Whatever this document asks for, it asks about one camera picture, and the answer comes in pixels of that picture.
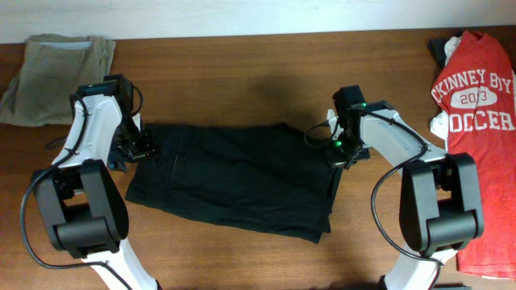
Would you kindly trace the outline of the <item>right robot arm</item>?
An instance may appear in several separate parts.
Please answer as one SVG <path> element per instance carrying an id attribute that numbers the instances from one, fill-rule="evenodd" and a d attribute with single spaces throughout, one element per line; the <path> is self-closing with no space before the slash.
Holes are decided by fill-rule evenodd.
<path id="1" fill-rule="evenodd" d="M 410 128 L 387 101 L 367 102 L 357 85 L 340 88 L 327 113 L 331 165 L 349 169 L 375 150 L 391 169 L 374 185 L 372 218 L 382 237 L 398 251 L 379 289 L 434 289 L 445 263 L 485 228 L 474 159 L 436 147 Z M 386 233 L 377 214 L 377 195 L 395 173 L 402 178 L 399 225 L 404 245 Z"/>

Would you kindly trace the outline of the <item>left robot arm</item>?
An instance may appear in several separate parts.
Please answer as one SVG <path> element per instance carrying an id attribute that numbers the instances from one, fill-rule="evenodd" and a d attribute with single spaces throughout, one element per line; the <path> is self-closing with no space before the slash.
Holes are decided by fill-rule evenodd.
<path id="1" fill-rule="evenodd" d="M 128 240 L 126 204 L 110 173 L 158 154 L 135 102 L 141 91 L 124 75 L 82 85 L 69 97 L 73 124 L 60 154 L 34 172 L 23 195 L 20 230 L 27 253 L 52 270 L 92 267 L 110 289 L 158 289 Z M 27 236 L 26 208 L 34 197 L 52 246 L 69 264 L 44 262 Z"/>

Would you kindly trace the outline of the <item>black shorts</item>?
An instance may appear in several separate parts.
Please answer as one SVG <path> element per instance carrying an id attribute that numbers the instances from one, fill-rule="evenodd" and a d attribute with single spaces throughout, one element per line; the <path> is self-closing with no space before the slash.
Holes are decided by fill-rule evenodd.
<path id="1" fill-rule="evenodd" d="M 284 123 L 248 128 L 152 124 L 159 155 L 126 199 L 196 222 L 302 238 L 330 232 L 342 174 Z"/>

